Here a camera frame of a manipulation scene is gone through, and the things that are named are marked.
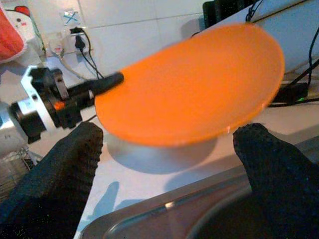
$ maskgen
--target sticker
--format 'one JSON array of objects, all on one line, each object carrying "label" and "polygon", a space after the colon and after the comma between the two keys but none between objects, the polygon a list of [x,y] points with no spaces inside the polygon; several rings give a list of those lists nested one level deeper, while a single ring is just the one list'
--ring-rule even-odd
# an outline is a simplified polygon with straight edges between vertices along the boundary
[{"label": "sticker", "polygon": [[33,105],[33,102],[30,100],[30,98],[26,98],[22,101],[19,101],[18,105],[20,107],[22,114],[24,115],[36,111],[35,106]]},{"label": "sticker", "polygon": [[64,26],[73,26],[81,24],[79,12],[74,11],[73,9],[64,10],[64,12],[60,14],[60,16],[64,23]]}]

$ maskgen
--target wall socket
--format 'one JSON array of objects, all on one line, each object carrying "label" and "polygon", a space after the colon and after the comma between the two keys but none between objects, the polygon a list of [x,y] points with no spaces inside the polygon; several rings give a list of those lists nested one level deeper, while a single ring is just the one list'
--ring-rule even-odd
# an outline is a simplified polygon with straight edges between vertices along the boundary
[{"label": "wall socket", "polygon": [[46,56],[53,56],[53,46],[60,45],[63,48],[64,54],[72,54],[76,53],[78,55],[82,55],[81,52],[75,48],[75,38],[77,35],[80,35],[85,42],[85,48],[83,49],[83,53],[86,54],[89,52],[89,41],[86,38],[83,32],[74,33],[74,34],[63,34],[59,33],[51,33],[47,34],[44,38],[44,44],[46,48]]}]

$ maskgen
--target orange plate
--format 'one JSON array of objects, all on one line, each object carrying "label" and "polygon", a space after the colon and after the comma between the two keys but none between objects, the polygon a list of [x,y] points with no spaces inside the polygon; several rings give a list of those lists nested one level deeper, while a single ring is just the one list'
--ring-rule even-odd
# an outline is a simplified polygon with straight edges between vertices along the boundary
[{"label": "orange plate", "polygon": [[96,98],[96,112],[108,132],[129,142],[200,142],[261,112],[284,68],[279,44],[260,27],[214,28],[122,69],[124,82]]}]

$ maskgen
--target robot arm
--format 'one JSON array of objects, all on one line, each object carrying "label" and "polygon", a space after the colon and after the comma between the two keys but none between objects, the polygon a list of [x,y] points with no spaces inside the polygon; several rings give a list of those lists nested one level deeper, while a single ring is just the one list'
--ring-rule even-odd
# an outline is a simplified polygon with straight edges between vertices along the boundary
[{"label": "robot arm", "polygon": [[118,72],[68,89],[61,70],[29,66],[21,80],[28,97],[0,105],[0,157],[40,140],[46,130],[74,128],[82,121],[80,111],[93,106],[96,95],[123,80]]}]

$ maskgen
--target red cloth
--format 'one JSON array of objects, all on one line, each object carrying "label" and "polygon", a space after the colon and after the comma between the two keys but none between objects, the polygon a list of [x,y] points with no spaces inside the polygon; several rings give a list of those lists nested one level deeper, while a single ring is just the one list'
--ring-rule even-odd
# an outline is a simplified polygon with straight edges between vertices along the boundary
[{"label": "red cloth", "polygon": [[0,63],[12,61],[26,49],[26,42],[12,22],[0,2]]}]

